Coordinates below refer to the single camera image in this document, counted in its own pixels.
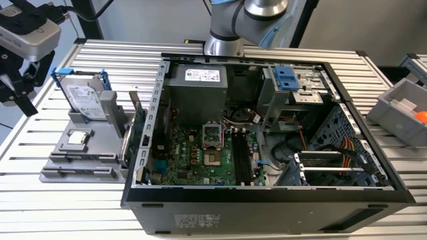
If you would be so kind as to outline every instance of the power supply label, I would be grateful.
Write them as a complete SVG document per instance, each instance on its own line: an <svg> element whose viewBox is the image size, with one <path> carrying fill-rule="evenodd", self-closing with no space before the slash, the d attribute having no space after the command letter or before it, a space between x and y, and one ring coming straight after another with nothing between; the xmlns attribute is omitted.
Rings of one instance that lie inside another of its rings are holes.
<svg viewBox="0 0 427 240"><path fill-rule="evenodd" d="M96 91L90 86L67 85L79 111L91 120L104 120L106 114Z"/></svg>
<svg viewBox="0 0 427 240"><path fill-rule="evenodd" d="M186 81L220 82L220 70L187 69Z"/></svg>
<svg viewBox="0 0 427 240"><path fill-rule="evenodd" d="M175 214L178 228L218 228L220 214Z"/></svg>

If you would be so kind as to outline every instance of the motherboard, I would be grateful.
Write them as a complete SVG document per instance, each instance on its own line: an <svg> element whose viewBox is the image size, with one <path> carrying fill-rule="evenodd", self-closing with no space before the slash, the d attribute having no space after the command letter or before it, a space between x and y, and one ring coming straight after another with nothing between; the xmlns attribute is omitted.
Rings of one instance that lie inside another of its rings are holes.
<svg viewBox="0 0 427 240"><path fill-rule="evenodd" d="M159 184L266 185L263 169L257 165L257 160L261 160L261 152L255 133L232 132L222 129L220 125L218 126L219 132L214 124L174 129L170 157L164 160L158 159L155 162L156 176L162 174L158 179ZM238 145L244 143L244 147L235 146L236 136L242 138ZM208 146L207 142L220 144Z"/></svg>

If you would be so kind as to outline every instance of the aluminum extrusion table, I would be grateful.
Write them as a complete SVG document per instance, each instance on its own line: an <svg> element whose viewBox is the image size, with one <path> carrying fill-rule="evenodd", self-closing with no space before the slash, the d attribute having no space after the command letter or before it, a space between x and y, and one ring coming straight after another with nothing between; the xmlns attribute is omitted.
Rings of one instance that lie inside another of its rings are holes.
<svg viewBox="0 0 427 240"><path fill-rule="evenodd" d="M366 115L391 83L367 56L355 51L246 47L250 58L329 62ZM127 91L138 90L147 107L152 95L160 53L202 54L200 44L146 44L88 40L75 44L60 67L80 71L106 68L118 101L132 110ZM130 210L120 209L123 184L42 183L39 172L68 123L70 105L50 80L34 100L39 114L23 117L2 147L0 239L155 238L146 235ZM194 235L180 239L427 239L427 149L410 148L369 122L382 149L418 202L351 234Z"/></svg>

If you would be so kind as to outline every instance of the ram slot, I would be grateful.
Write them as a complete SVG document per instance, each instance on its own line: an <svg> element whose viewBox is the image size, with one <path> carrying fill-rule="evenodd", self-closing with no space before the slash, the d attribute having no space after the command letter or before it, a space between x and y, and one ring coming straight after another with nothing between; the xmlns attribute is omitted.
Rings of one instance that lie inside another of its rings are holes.
<svg viewBox="0 0 427 240"><path fill-rule="evenodd" d="M232 143L232 157L235 169L235 183L236 185L250 185L253 181L253 172L250 164L250 148L243 132L234 132L231 134Z"/></svg>

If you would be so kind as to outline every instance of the green circuit board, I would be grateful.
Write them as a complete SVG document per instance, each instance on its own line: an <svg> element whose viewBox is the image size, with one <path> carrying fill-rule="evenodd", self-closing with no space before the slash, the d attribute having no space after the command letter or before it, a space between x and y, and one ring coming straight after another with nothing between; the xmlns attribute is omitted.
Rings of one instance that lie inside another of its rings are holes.
<svg viewBox="0 0 427 240"><path fill-rule="evenodd" d="M261 155L255 133L246 135L249 147ZM223 148L203 149L203 129L176 128L172 132L171 153L167 159L167 171L162 176L162 185L212 185L235 186L235 161L231 132L223 135ZM249 162L253 166L254 153L249 154ZM258 171L258 177L253 179L255 186L265 186L263 169L251 167L253 175Z"/></svg>

